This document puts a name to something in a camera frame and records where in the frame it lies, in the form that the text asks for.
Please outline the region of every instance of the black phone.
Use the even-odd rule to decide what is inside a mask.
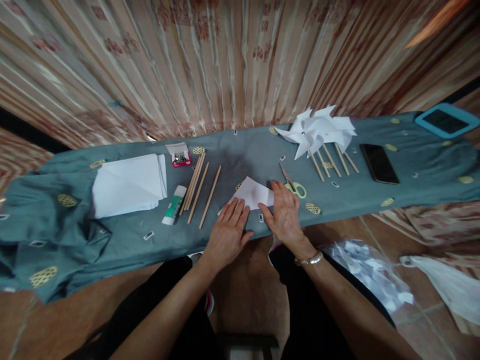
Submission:
[[[400,184],[394,167],[383,146],[372,144],[360,144],[361,152],[365,157],[373,180],[385,184]]]

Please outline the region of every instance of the scissors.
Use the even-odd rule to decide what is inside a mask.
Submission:
[[[287,181],[287,183],[285,184],[285,187],[288,190],[290,190],[293,194],[297,195],[299,199],[305,199],[305,197],[307,196],[307,191],[305,190],[305,188],[302,185],[300,185],[298,182],[293,182],[292,179],[290,179],[290,177],[285,172],[282,164],[279,164],[279,165],[280,165],[281,172],[283,173],[283,176]],[[302,192],[303,192],[302,195],[300,195],[300,192],[298,191],[299,188],[302,189]]]

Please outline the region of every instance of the glue stick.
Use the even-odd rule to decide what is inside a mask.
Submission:
[[[170,204],[168,205],[168,210],[166,211],[163,220],[161,221],[162,224],[165,225],[173,225],[175,221],[175,217],[179,212],[180,205],[182,204],[182,199],[187,192],[187,188],[182,185],[178,185],[173,193],[173,197],[171,198]]]

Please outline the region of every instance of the stack of white paper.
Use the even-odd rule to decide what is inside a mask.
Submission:
[[[337,143],[344,153],[352,141],[355,127],[348,116],[330,116],[336,105],[315,111],[312,117],[311,108],[298,114],[289,131],[276,128],[278,133],[290,143],[299,144],[295,160],[307,151],[316,152],[324,143]]]
[[[94,217],[151,210],[167,197],[165,155],[144,155],[104,163],[92,188]]]

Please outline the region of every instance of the finger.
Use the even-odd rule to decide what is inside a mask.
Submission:
[[[273,224],[274,222],[274,216],[272,215],[272,212],[265,204],[262,203],[258,204],[258,208],[263,214],[263,218],[265,219],[266,224],[268,225],[268,227],[270,227],[270,224]]]
[[[232,225],[237,225],[237,222],[239,221],[240,215],[242,214],[242,211],[244,210],[245,206],[245,200],[240,200],[238,202],[238,205],[236,206],[235,211],[233,212],[230,220],[228,221]]]
[[[232,214],[235,211],[235,208],[237,207],[238,202],[239,202],[239,199],[235,197],[233,201],[230,203],[230,206],[226,210],[225,216],[222,219],[223,223],[226,223],[230,220],[230,218],[232,217]]]
[[[243,249],[245,244],[249,242],[249,240],[252,238],[252,236],[255,234],[254,231],[249,231],[243,234],[240,240],[240,248]]]
[[[225,213],[227,212],[227,209],[229,208],[230,204],[227,202],[223,209],[220,211],[220,215],[218,215],[218,219],[216,220],[217,223],[221,223],[222,220],[224,219]]]
[[[281,191],[281,196],[283,198],[284,203],[290,206],[293,205],[294,199],[292,198],[292,193],[282,183],[280,183],[280,191]]]
[[[294,197],[293,199],[293,204],[295,205],[295,208],[298,210],[300,208],[300,200],[298,197]]]
[[[240,218],[238,219],[238,222],[236,223],[236,225],[240,229],[243,230],[245,228],[245,224],[247,223],[249,214],[250,214],[250,206],[245,206],[245,208],[243,209],[243,212],[240,215]]]
[[[283,205],[284,202],[284,198],[282,196],[282,189],[280,188],[279,184],[279,181],[271,181],[271,189],[273,190],[275,205]]]

